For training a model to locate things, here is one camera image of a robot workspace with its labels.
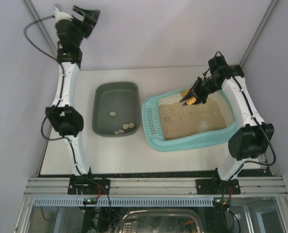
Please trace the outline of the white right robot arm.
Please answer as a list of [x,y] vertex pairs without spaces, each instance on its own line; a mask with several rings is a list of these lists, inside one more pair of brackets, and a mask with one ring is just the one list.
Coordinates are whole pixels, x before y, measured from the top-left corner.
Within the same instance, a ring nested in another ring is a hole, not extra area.
[[257,111],[239,65],[209,65],[209,77],[197,78],[180,102],[186,105],[205,104],[210,94],[222,90],[234,113],[237,131],[228,141],[228,156],[217,168],[219,180],[235,179],[247,163],[272,149],[274,127]]

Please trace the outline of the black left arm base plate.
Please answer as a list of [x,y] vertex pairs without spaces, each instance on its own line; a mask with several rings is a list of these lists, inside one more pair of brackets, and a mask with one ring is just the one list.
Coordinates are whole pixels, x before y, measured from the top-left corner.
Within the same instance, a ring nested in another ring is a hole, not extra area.
[[67,193],[69,195],[107,195],[111,181],[105,178],[95,178],[92,174],[71,175]]

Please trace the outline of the teal cat litter box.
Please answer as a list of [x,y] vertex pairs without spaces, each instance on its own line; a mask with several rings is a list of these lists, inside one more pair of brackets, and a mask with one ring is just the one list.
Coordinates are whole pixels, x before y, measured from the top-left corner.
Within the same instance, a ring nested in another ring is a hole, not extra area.
[[159,94],[147,98],[142,104],[142,123],[147,142],[157,151],[188,150],[226,143],[237,131],[237,123],[230,102],[224,92],[219,90],[209,95],[209,98],[217,102],[222,116],[226,122],[226,128],[194,134],[180,139],[165,140],[159,117],[159,104],[161,99],[173,99],[178,101],[178,95],[182,89]]

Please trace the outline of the grey plastic waste tray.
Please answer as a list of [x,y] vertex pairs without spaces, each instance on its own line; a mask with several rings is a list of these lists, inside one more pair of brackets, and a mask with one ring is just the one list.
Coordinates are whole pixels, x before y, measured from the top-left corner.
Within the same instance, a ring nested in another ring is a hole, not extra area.
[[[133,128],[123,129],[124,124]],[[92,130],[102,137],[122,137],[136,133],[141,123],[139,89],[132,82],[112,82],[100,85],[95,92]],[[124,133],[114,134],[119,129]]]

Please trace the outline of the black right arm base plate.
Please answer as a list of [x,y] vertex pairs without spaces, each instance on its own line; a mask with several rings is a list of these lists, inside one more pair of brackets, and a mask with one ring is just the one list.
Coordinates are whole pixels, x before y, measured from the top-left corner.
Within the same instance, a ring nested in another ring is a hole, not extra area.
[[217,170],[213,172],[210,178],[197,179],[195,184],[198,195],[241,194],[239,181],[237,179],[223,181]]

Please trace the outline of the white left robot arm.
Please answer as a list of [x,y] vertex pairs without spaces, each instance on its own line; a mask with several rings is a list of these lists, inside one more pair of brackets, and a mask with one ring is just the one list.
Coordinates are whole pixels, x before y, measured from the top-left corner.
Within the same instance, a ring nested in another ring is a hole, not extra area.
[[58,37],[57,63],[59,66],[58,86],[51,107],[45,109],[59,139],[63,140],[70,154],[72,173],[76,176],[90,173],[91,168],[83,148],[83,116],[74,107],[75,81],[80,72],[82,40],[87,39],[97,24],[100,10],[88,10],[73,6],[72,10],[82,20],[55,7],[55,29]]

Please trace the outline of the yellow litter scoop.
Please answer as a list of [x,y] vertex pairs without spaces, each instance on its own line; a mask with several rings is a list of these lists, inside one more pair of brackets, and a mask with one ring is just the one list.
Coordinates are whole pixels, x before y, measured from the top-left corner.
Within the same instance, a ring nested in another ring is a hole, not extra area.
[[183,102],[183,106],[196,104],[197,99],[192,94],[189,94],[189,91],[190,89],[188,88],[180,93],[182,96],[180,102]]

